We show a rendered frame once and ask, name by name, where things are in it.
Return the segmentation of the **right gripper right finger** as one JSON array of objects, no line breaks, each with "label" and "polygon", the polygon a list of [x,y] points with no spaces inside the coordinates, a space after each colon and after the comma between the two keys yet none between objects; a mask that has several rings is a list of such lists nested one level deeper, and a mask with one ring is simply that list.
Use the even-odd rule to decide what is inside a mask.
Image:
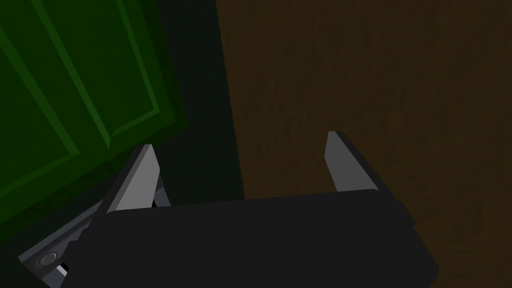
[{"label": "right gripper right finger", "polygon": [[385,190],[385,184],[376,170],[344,132],[328,132],[324,159],[338,192]]}]

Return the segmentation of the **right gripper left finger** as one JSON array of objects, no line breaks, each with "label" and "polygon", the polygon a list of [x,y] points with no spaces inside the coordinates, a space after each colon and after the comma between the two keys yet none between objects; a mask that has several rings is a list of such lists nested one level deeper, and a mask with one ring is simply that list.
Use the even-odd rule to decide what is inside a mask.
[{"label": "right gripper left finger", "polygon": [[160,171],[161,167],[153,146],[137,146],[102,201],[99,210],[108,214],[113,211],[152,207]]}]

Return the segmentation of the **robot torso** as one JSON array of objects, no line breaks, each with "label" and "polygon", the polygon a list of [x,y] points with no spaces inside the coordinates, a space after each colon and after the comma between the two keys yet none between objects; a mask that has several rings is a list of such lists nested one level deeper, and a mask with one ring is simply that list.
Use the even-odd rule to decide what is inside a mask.
[{"label": "robot torso", "polygon": [[[28,229],[27,236],[37,236],[37,242],[18,259],[23,266],[40,279],[48,288],[60,288],[67,274],[62,261],[68,244],[77,241],[89,226],[103,197],[114,182],[112,176],[66,203],[55,212]],[[120,201],[109,205],[109,211],[169,206],[170,201],[161,177],[155,184],[143,184],[142,191],[129,195],[126,188]]]}]

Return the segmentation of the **green panelled door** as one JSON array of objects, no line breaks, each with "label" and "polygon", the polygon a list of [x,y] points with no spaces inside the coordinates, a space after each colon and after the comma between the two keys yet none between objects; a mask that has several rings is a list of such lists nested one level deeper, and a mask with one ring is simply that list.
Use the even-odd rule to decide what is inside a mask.
[{"label": "green panelled door", "polygon": [[186,123],[156,0],[0,0],[0,244]]}]

